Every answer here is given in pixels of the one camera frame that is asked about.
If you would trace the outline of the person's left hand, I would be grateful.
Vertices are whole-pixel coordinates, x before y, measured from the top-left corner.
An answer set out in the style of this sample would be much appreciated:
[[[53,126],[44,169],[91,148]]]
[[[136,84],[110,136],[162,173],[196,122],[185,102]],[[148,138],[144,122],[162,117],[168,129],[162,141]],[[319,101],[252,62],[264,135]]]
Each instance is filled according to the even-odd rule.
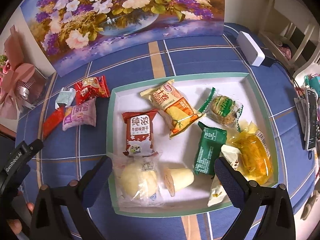
[[[14,211],[24,219],[24,222],[27,225],[31,223],[31,215],[34,211],[34,204],[30,202],[26,202],[23,192],[19,191],[17,197],[15,197],[12,201]],[[11,230],[17,236],[23,230],[22,222],[19,218],[11,218],[7,220]]]

